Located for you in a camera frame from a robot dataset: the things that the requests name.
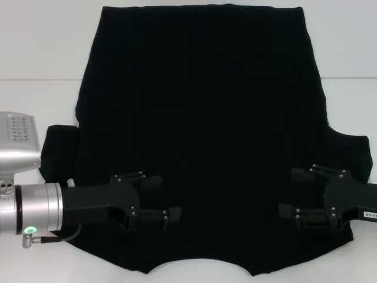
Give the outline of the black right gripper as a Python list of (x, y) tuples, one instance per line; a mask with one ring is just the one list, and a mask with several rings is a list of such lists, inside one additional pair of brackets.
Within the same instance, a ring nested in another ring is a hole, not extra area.
[(376, 222), (376, 184), (359, 182), (348, 170), (318, 164), (307, 169), (293, 168), (291, 179), (294, 183), (326, 184), (325, 209), (278, 205), (280, 217), (293, 219), (297, 228), (341, 230), (353, 220)]

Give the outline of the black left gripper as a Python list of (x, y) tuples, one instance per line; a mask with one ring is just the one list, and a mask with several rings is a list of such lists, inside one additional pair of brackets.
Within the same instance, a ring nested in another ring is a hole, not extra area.
[(142, 171), (112, 175), (106, 184), (66, 187), (62, 190), (62, 226), (118, 222), (128, 231), (165, 232), (169, 224), (179, 223), (181, 207), (140, 208), (141, 190), (159, 190), (163, 178)]

